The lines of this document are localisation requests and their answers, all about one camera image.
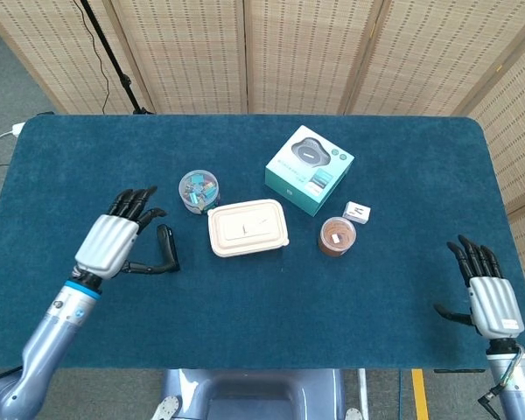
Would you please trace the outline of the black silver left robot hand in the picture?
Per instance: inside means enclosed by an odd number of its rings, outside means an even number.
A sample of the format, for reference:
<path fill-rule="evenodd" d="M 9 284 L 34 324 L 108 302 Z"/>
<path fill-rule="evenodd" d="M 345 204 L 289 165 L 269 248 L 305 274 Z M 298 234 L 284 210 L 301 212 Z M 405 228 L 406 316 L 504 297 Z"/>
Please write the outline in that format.
<path fill-rule="evenodd" d="M 166 211 L 145 208 L 156 192 L 153 185 L 146 189 L 127 189 L 120 192 L 100 215 L 87 233 L 75 255 L 72 278 L 82 282 L 106 280 L 118 273 L 158 275 L 180 270 L 172 230 L 165 224 L 157 226 L 157 240 L 163 262 L 159 265 L 131 262 L 128 255 L 137 237 Z"/>

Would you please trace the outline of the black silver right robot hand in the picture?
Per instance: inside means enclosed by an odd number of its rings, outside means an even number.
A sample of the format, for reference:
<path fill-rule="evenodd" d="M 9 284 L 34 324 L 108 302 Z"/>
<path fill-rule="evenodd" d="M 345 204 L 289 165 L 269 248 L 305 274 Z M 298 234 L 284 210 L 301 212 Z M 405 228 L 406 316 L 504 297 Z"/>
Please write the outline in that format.
<path fill-rule="evenodd" d="M 457 313 L 441 304 L 435 304 L 434 310 L 443 319 L 474 327 L 487 340 L 518 338 L 525 325 L 513 286 L 503 276 L 495 253 L 462 234 L 458 240 L 459 243 L 448 241 L 446 245 L 458 262 L 470 310 Z"/>

